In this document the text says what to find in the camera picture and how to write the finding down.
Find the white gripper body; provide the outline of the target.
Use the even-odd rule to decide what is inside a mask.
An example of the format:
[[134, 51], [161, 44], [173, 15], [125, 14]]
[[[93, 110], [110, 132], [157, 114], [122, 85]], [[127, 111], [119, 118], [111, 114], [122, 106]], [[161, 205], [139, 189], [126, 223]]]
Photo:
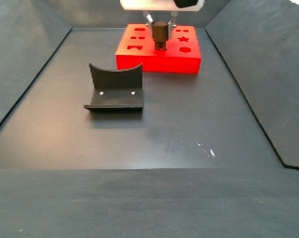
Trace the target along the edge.
[[119, 0], [125, 10], [191, 11], [202, 8], [203, 0]]

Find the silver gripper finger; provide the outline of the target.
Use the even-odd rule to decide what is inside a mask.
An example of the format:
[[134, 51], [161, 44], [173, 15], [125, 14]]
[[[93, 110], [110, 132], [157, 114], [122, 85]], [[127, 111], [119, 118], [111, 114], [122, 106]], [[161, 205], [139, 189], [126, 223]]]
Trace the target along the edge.
[[167, 29], [171, 30], [175, 27], [175, 19], [178, 16], [178, 12], [177, 11], [170, 11], [170, 19], [167, 22]]
[[142, 11], [142, 16], [143, 16], [143, 19], [146, 21], [146, 25], [149, 26], [149, 28], [151, 27], [151, 24], [153, 24], [153, 17], [151, 15], [149, 14], [147, 11]]

